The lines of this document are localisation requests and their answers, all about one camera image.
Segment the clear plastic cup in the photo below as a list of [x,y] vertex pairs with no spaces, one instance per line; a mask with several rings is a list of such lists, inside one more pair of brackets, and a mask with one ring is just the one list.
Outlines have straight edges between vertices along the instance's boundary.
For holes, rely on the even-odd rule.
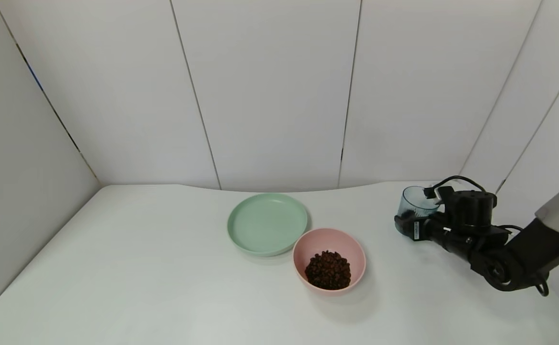
[[[407,216],[426,217],[437,212],[439,205],[435,201],[436,199],[426,199],[423,186],[408,186],[402,191],[396,215],[401,218],[406,218]],[[395,227],[398,231],[402,232],[398,225],[395,224]]]

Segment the coffee beans in bowl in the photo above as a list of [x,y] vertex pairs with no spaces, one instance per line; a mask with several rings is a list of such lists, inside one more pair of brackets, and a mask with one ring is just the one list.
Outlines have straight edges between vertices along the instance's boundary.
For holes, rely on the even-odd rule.
[[325,290],[340,290],[350,284],[350,264],[341,254],[330,251],[316,254],[305,269],[307,280],[313,286]]
[[365,252],[358,241],[337,229],[304,233],[294,245],[292,260],[303,284],[325,296],[352,290],[366,269]]

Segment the coffee bean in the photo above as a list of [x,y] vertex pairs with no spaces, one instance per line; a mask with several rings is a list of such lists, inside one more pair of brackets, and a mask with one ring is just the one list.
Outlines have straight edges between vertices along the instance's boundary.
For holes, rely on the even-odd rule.
[[325,290],[347,288],[352,277],[347,259],[342,258],[337,252],[330,251],[312,257],[305,269],[305,275],[313,286]]

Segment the wall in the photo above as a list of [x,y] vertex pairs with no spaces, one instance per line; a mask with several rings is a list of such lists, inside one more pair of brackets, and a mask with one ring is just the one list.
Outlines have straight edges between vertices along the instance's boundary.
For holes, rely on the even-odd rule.
[[222,188],[336,188],[360,0],[172,2]]
[[104,184],[218,188],[169,0],[0,0]]
[[[559,192],[559,95],[533,140],[507,177],[495,210],[497,223],[525,226],[534,212]],[[559,266],[549,277],[559,295]]]
[[459,173],[539,0],[363,0],[340,186]]
[[544,0],[461,174],[496,190],[559,93],[559,0]]
[[0,294],[98,188],[0,17]]
[[0,9],[102,183],[290,191],[459,173],[539,4],[0,0]]

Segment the green plate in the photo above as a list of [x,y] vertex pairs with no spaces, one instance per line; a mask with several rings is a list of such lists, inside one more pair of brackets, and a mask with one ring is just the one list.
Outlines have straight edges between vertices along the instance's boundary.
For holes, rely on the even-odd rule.
[[270,257],[290,250],[307,229],[307,210],[284,194],[243,200],[228,218],[228,235],[244,251]]

